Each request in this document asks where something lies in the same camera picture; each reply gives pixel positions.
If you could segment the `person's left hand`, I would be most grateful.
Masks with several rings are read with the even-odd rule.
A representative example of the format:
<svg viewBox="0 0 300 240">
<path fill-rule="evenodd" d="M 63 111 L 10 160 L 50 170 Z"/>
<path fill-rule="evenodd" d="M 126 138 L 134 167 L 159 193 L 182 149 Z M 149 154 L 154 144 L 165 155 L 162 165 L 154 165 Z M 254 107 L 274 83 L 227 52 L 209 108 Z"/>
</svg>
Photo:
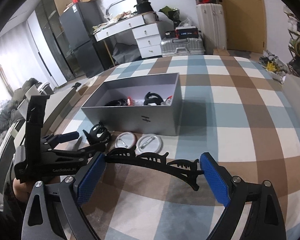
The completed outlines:
<svg viewBox="0 0 300 240">
<path fill-rule="evenodd" d="M 13 192 L 16 198 L 21 202 L 27 202 L 32 192 L 35 182 L 21 183 L 20 180 L 14 178 L 13 180 Z"/>
</svg>

